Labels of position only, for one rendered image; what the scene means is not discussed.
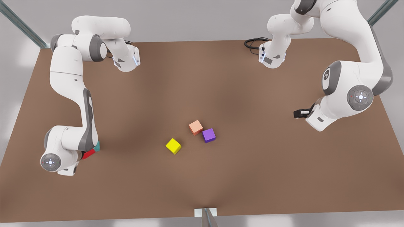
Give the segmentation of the silver post foot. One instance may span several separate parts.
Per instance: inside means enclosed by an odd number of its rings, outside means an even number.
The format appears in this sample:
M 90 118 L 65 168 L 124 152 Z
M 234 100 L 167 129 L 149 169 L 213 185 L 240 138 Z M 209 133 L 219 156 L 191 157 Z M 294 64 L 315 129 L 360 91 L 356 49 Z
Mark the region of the silver post foot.
M 209 215 L 216 217 L 217 216 L 217 208 L 197 208 L 194 209 L 194 216 L 195 217 L 202 217 L 202 215 Z

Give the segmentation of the yellow wooden cube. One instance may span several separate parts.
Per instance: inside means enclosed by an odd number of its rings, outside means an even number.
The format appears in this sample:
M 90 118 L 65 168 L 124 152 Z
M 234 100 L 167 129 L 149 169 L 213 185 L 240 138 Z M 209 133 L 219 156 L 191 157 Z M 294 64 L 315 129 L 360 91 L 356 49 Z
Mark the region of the yellow wooden cube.
M 178 151 L 182 148 L 181 144 L 174 138 L 172 138 L 165 146 L 172 154 L 177 154 Z

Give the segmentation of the purple wooden cube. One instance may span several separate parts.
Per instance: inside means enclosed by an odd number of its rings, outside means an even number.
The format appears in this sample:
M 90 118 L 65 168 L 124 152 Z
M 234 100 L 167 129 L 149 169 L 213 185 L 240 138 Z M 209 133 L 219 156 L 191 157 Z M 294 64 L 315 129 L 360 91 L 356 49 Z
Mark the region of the purple wooden cube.
M 209 128 L 207 130 L 202 131 L 202 134 L 203 134 L 205 143 L 214 141 L 216 139 L 216 135 L 214 133 L 213 128 Z

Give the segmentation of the salmon orange wooden cube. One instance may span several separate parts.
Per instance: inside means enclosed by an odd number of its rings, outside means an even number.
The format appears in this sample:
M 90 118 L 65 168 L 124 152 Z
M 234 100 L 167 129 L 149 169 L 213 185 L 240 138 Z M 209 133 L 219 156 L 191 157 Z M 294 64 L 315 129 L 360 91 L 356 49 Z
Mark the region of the salmon orange wooden cube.
M 201 125 L 199 120 L 196 120 L 195 122 L 192 122 L 189 124 L 189 129 L 191 130 L 192 134 L 195 136 L 203 131 L 203 126 Z

